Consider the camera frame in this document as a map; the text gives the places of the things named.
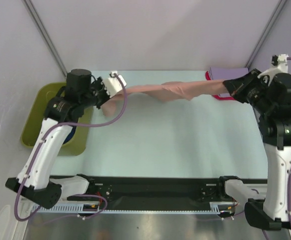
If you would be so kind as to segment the pink printed t shirt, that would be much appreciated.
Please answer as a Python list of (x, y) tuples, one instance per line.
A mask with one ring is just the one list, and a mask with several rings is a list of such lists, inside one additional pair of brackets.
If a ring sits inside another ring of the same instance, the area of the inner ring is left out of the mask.
[(179, 99), (190, 101), (200, 95), (220, 95), (227, 92), (222, 79), (191, 82), (171, 81), (163, 84), (137, 85), (126, 89), (128, 96), (146, 94), (161, 102)]

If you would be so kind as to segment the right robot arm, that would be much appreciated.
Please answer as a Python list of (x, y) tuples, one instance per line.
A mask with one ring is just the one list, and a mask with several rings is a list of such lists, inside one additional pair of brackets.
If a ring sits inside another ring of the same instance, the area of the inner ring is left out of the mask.
[(291, 74), (273, 77), (253, 70), (223, 85), (238, 102), (250, 104), (259, 113), (258, 128), (267, 157), (265, 196), (249, 189), (235, 176), (223, 176), (216, 188), (222, 201), (230, 198), (243, 205), (245, 218), (254, 228), (291, 230)]

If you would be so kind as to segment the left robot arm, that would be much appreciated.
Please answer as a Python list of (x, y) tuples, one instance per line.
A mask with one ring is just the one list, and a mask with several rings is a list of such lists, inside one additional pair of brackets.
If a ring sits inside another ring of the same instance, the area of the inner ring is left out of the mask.
[(52, 179), (51, 171), (64, 144), (74, 138), (79, 127), (88, 127), (80, 122), (85, 110), (100, 109), (126, 86), (120, 76), (113, 72), (108, 78), (94, 78), (86, 69), (73, 69), (48, 102), (43, 113), (41, 128), (32, 152), (16, 177), (7, 179), (5, 186), (17, 194), (16, 200), (24, 197), (39, 207), (53, 208), (59, 200), (80, 195), (92, 199), (96, 187), (92, 178), (77, 174), (72, 177)]

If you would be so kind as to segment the folded purple t shirt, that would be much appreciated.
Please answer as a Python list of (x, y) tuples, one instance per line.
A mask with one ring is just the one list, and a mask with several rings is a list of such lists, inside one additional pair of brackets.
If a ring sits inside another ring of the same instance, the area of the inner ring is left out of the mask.
[(220, 67), (210, 67), (210, 69), (205, 73), (205, 78), (207, 81), (213, 80), (230, 80), (243, 77), (249, 72), (248, 68), (220, 68)]

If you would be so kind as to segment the blue t shirt in bin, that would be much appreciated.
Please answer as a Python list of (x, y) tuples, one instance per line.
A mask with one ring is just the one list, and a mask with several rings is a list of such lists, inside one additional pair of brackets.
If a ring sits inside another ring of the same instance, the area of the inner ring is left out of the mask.
[(65, 138), (63, 144), (68, 143), (74, 137), (75, 133), (76, 133), (76, 127), (73, 126), (72, 129), (71, 129), (71, 132), (67, 135), (67, 137)]

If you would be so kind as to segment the olive green plastic bin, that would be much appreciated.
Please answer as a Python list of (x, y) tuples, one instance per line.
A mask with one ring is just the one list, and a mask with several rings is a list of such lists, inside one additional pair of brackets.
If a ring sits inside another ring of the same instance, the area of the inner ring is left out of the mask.
[[(20, 141), (25, 147), (29, 149), (34, 147), (40, 133), (47, 104), (65, 85), (65, 82), (49, 83), (38, 91), (20, 137)], [(62, 145), (58, 155), (78, 156), (82, 154), (86, 149), (89, 131), (88, 127), (77, 127), (73, 136), (68, 137), (68, 141)]]

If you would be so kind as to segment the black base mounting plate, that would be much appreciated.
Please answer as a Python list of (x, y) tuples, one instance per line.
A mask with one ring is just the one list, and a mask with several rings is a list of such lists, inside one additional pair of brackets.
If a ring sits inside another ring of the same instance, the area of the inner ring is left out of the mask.
[(87, 189), (81, 195), (100, 193), (107, 201), (113, 202), (123, 198), (137, 199), (189, 199), (195, 202), (208, 201), (209, 198), (228, 201), (236, 200), (244, 205), (249, 199), (256, 199), (256, 191), (248, 188), (252, 196), (226, 193), (226, 182), (238, 180), (243, 184), (266, 184), (265, 179), (240, 179), (237, 176), (219, 178), (162, 178), (162, 177), (110, 177), (77, 175)]

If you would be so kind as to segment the aluminium frame post right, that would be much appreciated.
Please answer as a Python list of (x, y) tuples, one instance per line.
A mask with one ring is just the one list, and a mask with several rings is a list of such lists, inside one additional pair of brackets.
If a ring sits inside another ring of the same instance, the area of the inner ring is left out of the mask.
[(255, 61), (258, 53), (260, 52), (261, 48), (263, 47), (264, 43), (266, 42), (268, 36), (270, 35), (273, 27), (275, 26), (277, 20), (280, 18), (281, 14), (285, 10), (289, 0), (279, 0), (277, 5), (275, 6), (272, 14), (270, 15), (269, 20), (267, 21), (265, 28), (263, 29), (255, 47), (253, 48), (247, 62), (245, 63), (246, 68), (250, 68)]

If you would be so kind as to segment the aluminium frame post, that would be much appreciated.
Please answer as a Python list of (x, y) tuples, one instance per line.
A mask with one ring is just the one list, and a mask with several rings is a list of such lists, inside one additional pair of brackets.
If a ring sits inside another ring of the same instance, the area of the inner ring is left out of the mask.
[(261, 48), (263, 47), (264, 43), (266, 42), (268, 36), (270, 35), (273, 27), (275, 26), (277, 20), (280, 18), (281, 14), (285, 10), (289, 0), (279, 0), (277, 5), (275, 6), (272, 14), (270, 15), (269, 20), (267, 21), (265, 28), (263, 29), (255, 47), (253, 48), (247, 62), (245, 63), (246, 68), (250, 68), (255, 61), (258, 53), (260, 52)]
[(39, 15), (39, 12), (37, 11), (34, 3), (32, 0), (22, 0), (23, 5), (25, 6), (31, 20), (33, 21), (37, 31), (39, 32), (42, 40), (44, 41), (48, 51), (50, 52), (50, 55), (52, 56), (53, 60), (55, 61), (59, 71), (61, 72), (62, 76), (66, 78), (68, 71), (66, 69), (66, 66), (60, 57), (60, 54), (53, 43), (50, 34), (48, 30), (45, 27), (45, 24), (42, 20), (42, 18)]

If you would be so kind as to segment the aluminium frame post left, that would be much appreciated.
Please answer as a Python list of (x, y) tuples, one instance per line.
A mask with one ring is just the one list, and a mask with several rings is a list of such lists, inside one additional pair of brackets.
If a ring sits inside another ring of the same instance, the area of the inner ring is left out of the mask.
[(66, 69), (66, 66), (60, 57), (60, 54), (53, 43), (50, 34), (48, 30), (45, 27), (45, 24), (42, 20), (42, 18), (39, 15), (39, 12), (37, 11), (34, 3), (32, 0), (22, 0), (23, 5), (25, 6), (31, 20), (33, 21), (37, 31), (39, 32), (42, 40), (44, 41), (48, 51), (50, 52), (50, 55), (52, 56), (53, 60), (55, 61), (59, 71), (61, 72), (62, 76), (66, 78), (68, 71)]

